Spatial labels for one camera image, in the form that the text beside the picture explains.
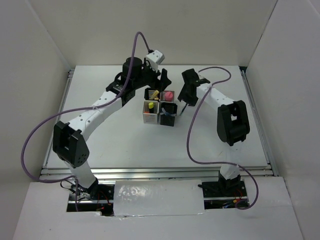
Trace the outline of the pale yellow highlighter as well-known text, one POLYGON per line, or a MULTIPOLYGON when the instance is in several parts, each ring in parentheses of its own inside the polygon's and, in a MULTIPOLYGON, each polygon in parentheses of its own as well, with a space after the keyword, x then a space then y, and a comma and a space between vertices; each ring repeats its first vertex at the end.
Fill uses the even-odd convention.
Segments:
POLYGON ((158 95, 160 94, 160 92, 158 90, 155 90, 153 92, 153 94, 149 97, 150 100, 156 99, 158 98, 158 95))

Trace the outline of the green pen refill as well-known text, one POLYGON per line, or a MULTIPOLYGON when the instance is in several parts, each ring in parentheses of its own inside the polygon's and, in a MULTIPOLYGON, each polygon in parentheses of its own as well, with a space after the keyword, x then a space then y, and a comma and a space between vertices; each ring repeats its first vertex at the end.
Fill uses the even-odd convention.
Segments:
POLYGON ((186 103, 186 104, 184 105, 184 107, 182 108, 179 116, 182 116, 182 114, 184 113, 184 111, 185 111, 185 109, 187 108, 187 106, 188 106, 188 103, 186 103))

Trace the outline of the yellow black highlighter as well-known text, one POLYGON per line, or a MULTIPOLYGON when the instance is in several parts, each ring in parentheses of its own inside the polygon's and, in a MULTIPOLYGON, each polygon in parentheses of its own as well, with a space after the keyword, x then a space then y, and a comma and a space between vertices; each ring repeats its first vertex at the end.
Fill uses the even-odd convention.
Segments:
POLYGON ((153 102, 149 102, 149 103, 148 103, 148 112, 149 112, 150 114, 153 114, 154 111, 155 111, 155 104, 154 104, 153 102))

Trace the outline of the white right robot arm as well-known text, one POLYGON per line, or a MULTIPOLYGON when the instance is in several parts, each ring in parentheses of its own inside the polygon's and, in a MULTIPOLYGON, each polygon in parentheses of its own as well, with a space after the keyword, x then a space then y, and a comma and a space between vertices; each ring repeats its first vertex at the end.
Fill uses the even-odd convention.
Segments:
MULTIPOLYGON (((216 132, 218 138, 228 144, 230 155, 236 155, 240 147, 236 146, 238 142, 244 142, 250 132, 250 123, 247 113, 247 107, 243 100, 235 101, 219 90, 214 85, 224 83, 231 79, 231 73, 223 67, 207 67, 199 72, 194 68, 182 72, 184 85, 177 97, 178 101, 185 102, 183 113, 188 106, 194 107, 198 100, 200 103, 206 102, 213 110, 216 111, 216 132), (211 83, 205 77, 200 77, 199 72, 208 69, 220 69, 226 71, 227 79, 211 83)), ((223 196, 230 196, 235 189, 239 188, 241 176, 240 168, 236 163, 228 164, 221 162, 218 172, 218 190, 223 196)))

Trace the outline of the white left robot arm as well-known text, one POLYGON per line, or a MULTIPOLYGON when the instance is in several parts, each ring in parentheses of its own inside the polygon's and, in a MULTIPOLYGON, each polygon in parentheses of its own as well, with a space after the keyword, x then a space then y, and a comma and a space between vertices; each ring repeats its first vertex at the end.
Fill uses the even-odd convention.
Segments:
POLYGON ((58 121, 53 128, 52 150, 65 162, 78 182, 81 194, 88 200, 97 197, 100 186, 88 164, 87 140, 111 114, 124 107, 136 90, 149 86, 162 92, 172 82, 166 69, 159 70, 163 53, 155 50, 144 59, 129 57, 112 83, 88 110, 67 123, 58 121))

